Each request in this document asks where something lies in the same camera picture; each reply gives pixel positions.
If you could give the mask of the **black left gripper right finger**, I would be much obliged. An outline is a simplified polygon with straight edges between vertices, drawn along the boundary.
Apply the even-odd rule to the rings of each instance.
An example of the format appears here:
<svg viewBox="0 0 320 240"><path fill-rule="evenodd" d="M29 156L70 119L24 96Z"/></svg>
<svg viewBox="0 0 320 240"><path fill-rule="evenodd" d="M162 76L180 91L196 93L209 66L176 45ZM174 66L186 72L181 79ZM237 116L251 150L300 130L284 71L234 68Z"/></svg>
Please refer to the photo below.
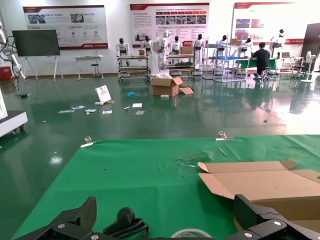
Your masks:
<svg viewBox="0 0 320 240"><path fill-rule="evenodd" d="M227 240L318 240L320 234L299 226L271 207L252 203L237 194L233 202L234 220L241 231Z"/></svg>

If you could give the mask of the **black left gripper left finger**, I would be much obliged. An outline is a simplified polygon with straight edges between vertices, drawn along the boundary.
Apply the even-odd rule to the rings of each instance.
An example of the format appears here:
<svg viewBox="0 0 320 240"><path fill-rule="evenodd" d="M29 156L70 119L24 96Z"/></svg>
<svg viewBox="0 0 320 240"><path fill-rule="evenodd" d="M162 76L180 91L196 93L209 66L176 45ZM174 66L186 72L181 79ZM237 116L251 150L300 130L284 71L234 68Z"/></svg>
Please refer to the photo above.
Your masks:
<svg viewBox="0 0 320 240"><path fill-rule="evenodd" d="M83 205L64 210L48 225L20 236L19 240L109 240L93 230L97 221L97 198L89 197Z"/></svg>

